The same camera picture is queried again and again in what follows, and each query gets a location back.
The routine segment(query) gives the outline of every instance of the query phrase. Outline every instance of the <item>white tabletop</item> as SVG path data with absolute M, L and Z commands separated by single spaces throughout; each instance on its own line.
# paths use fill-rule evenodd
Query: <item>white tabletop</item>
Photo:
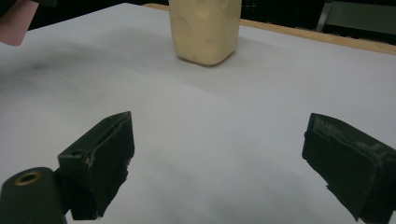
M 203 67 L 176 57 L 168 12 L 133 5 L 33 30 L 0 45 L 0 182 L 56 169 L 127 110 L 136 153 L 99 223 L 355 223 L 302 159 L 304 131 L 315 112 L 396 147 L 396 57 L 241 27 Z

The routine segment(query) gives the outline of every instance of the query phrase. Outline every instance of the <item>wooden edge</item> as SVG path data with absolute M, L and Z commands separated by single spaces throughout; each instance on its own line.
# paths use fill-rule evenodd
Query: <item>wooden edge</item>
M 149 3 L 149 4 L 145 4 L 143 6 L 156 8 L 156 9 L 160 9 L 160 10 L 169 10 L 169 6 L 164 6 L 164 5 L 160 5 L 160 4 Z M 396 55 L 396 46 L 393 46 L 390 44 L 385 44 L 385 43 L 379 43 L 379 42 L 362 40 L 362 39 L 353 39 L 353 38 L 342 37 L 342 36 L 338 36 L 338 35 L 327 35 L 327 34 L 323 34 L 323 33 L 294 29 L 294 28 L 273 25 L 273 24 L 258 22 L 258 21 L 241 20 L 240 24 L 244 25 L 244 26 L 248 26 L 248 27 L 257 28 L 257 29 L 281 33 L 284 35 L 293 35 L 293 36 L 316 40 L 316 41 L 320 41 L 320 42 L 324 42 L 324 43 L 331 43 L 331 44 L 335 44 L 335 45 L 346 46 L 346 47 L 350 47 L 353 49 L 365 49 L 365 50 L 370 50 L 370 51 L 374 51 L 374 52 Z

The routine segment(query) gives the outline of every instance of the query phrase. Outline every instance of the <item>dark background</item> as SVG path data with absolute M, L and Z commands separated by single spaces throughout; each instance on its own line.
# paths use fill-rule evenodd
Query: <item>dark background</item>
M 16 0 L 0 0 L 0 15 Z M 338 0 L 344 2 L 377 4 L 396 7 L 396 0 Z M 331 0 L 242 0 L 243 19 L 270 22 L 273 24 L 316 30 L 318 19 L 325 3 Z M 40 5 L 30 26 L 30 30 L 65 21 L 77 16 L 85 15 L 106 7 L 121 3 L 144 5 L 157 3 L 168 5 L 168 0 L 58 0 L 57 7 Z M 366 37 L 374 40 L 384 40 L 394 44 L 396 37 L 390 35 L 373 34 L 362 30 L 345 29 L 342 27 L 325 27 L 326 33 L 350 36 L 354 38 Z

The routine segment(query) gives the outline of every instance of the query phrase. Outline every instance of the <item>pink object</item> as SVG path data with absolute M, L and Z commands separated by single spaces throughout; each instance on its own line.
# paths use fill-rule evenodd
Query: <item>pink object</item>
M 19 46 L 29 29 L 37 7 L 37 2 L 18 0 L 0 18 L 0 41 L 11 46 Z

